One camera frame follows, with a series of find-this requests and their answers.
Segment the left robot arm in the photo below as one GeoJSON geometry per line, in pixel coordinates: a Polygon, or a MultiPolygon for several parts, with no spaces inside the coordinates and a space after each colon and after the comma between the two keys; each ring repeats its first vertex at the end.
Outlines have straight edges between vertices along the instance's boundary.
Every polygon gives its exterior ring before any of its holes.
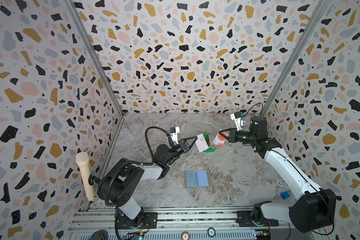
{"type": "Polygon", "coordinates": [[[98,181],[98,197],[107,207],[131,221],[142,218],[143,208],[133,199],[133,193],[143,180],[160,180],[170,170],[170,165],[184,153],[191,150],[197,136],[185,138],[173,147],[161,144],[153,154],[153,162],[143,163],[121,159],[104,177],[98,181]]]}

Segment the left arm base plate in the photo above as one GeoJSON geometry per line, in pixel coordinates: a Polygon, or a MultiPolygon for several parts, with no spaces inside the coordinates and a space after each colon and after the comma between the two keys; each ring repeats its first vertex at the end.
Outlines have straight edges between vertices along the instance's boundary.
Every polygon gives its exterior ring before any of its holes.
{"type": "Polygon", "coordinates": [[[141,212],[135,219],[130,219],[126,215],[117,215],[115,226],[118,230],[138,230],[138,229],[155,229],[157,227],[157,212],[141,212]]]}

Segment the green card tray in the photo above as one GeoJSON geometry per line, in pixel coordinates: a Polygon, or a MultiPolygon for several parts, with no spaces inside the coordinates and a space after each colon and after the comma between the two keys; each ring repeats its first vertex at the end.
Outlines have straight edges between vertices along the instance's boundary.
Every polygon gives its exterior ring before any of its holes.
{"type": "Polygon", "coordinates": [[[215,152],[217,150],[217,146],[213,142],[211,142],[210,135],[203,134],[203,136],[204,136],[204,139],[205,139],[205,141],[206,141],[206,143],[207,143],[207,145],[209,147],[207,150],[204,150],[204,153],[213,153],[213,152],[215,152]]]}

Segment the white pink credit card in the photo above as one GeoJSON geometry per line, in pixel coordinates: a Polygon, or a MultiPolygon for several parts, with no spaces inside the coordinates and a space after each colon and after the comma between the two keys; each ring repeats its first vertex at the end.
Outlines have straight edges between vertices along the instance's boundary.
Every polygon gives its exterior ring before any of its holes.
{"type": "Polygon", "coordinates": [[[209,149],[209,144],[207,143],[203,134],[197,135],[196,146],[200,153],[209,149]]]}

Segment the white red-dot credit card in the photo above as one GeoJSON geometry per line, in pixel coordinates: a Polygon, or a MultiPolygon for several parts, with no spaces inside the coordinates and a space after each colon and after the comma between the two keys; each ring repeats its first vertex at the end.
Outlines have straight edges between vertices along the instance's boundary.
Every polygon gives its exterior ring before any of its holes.
{"type": "Polygon", "coordinates": [[[213,144],[216,145],[218,148],[222,148],[226,139],[227,133],[223,132],[222,134],[217,133],[216,137],[213,140],[213,144]]]}

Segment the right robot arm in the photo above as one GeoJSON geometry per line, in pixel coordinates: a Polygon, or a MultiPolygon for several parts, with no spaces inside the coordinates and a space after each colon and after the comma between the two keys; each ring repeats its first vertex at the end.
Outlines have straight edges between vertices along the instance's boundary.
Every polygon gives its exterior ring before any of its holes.
{"type": "Polygon", "coordinates": [[[315,233],[317,229],[333,227],[337,200],[335,193],[330,189],[323,189],[311,180],[293,163],[282,145],[268,136],[265,117],[251,117],[247,131],[243,129],[245,117],[241,112],[231,114],[235,128],[220,130],[219,135],[230,143],[251,146],[254,152],[278,172],[296,199],[291,207],[270,201],[255,204],[251,213],[253,223],[258,225],[282,221],[293,225],[302,233],[315,233]]]}

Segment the grey card holder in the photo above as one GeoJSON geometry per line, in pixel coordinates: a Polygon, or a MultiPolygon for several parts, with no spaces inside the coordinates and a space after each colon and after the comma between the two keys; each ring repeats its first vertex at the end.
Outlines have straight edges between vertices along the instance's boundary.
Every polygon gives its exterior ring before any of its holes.
{"type": "Polygon", "coordinates": [[[185,171],[186,188],[206,188],[212,185],[209,170],[185,171]]]}

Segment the teal credit card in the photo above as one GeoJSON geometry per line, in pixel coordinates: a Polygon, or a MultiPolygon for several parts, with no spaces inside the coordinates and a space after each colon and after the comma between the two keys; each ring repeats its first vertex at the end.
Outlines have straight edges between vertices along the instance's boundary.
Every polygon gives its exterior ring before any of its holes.
{"type": "Polygon", "coordinates": [[[186,171],[186,187],[187,188],[198,187],[197,171],[186,171]]]}

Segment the blue credit card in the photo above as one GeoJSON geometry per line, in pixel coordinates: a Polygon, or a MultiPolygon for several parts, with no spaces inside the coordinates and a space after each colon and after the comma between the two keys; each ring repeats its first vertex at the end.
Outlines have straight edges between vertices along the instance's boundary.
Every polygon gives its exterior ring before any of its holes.
{"type": "Polygon", "coordinates": [[[210,185],[208,172],[206,170],[197,171],[197,181],[198,187],[208,187],[210,185]]]}

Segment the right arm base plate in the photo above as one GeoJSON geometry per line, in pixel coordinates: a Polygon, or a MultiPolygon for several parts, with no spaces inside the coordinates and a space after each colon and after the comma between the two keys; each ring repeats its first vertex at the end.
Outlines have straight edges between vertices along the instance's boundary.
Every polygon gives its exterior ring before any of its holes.
{"type": "Polygon", "coordinates": [[[257,210],[253,211],[237,211],[236,223],[240,227],[277,227],[279,222],[277,220],[268,220],[264,218],[263,214],[257,210]]]}

